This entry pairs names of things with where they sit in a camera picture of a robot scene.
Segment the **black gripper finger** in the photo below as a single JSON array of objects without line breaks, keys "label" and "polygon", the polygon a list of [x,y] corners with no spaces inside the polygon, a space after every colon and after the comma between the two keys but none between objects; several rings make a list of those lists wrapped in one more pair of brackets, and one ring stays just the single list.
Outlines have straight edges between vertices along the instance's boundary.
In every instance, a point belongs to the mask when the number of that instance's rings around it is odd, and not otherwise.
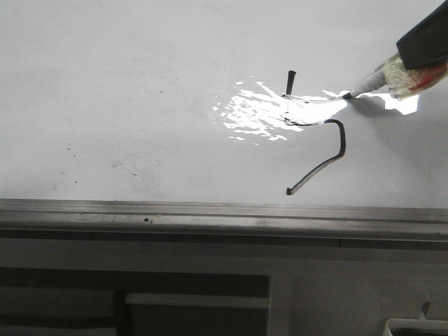
[{"label": "black gripper finger", "polygon": [[396,42],[406,69],[431,67],[447,60],[447,2]]}]

